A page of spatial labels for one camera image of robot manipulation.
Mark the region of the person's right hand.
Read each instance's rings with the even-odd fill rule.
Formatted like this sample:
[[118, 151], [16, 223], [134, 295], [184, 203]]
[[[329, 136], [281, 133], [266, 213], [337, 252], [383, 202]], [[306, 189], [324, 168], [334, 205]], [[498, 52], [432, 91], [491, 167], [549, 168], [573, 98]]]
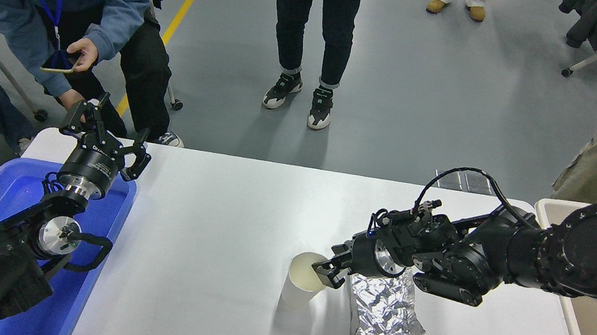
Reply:
[[66, 109], [67, 113], [71, 112], [75, 104], [85, 102], [86, 99], [78, 91], [71, 88], [57, 97], [57, 100]]

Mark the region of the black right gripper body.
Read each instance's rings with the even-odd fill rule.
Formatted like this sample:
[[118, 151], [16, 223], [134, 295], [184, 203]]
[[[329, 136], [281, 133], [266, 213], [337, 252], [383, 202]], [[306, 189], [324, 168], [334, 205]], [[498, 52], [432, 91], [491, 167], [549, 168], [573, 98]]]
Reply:
[[351, 274], [358, 273], [364, 277], [377, 277], [379, 266], [376, 263], [373, 238], [369, 238], [366, 232], [356, 233], [352, 238], [352, 260], [349, 265]]

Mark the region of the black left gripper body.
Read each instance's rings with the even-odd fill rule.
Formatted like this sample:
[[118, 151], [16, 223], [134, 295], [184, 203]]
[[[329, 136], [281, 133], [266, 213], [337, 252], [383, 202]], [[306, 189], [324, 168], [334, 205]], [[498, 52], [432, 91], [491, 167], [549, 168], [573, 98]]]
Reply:
[[78, 141], [59, 170], [57, 180], [63, 186], [107, 193], [119, 169], [117, 160], [98, 146]]

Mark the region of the person's left hand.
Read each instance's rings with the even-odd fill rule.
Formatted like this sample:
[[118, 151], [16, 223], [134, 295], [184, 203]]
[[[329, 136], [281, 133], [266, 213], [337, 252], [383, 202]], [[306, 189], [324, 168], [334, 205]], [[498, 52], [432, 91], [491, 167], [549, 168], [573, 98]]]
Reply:
[[89, 70], [98, 59], [96, 45], [89, 38], [81, 38], [67, 46], [66, 52], [74, 60], [74, 72]]

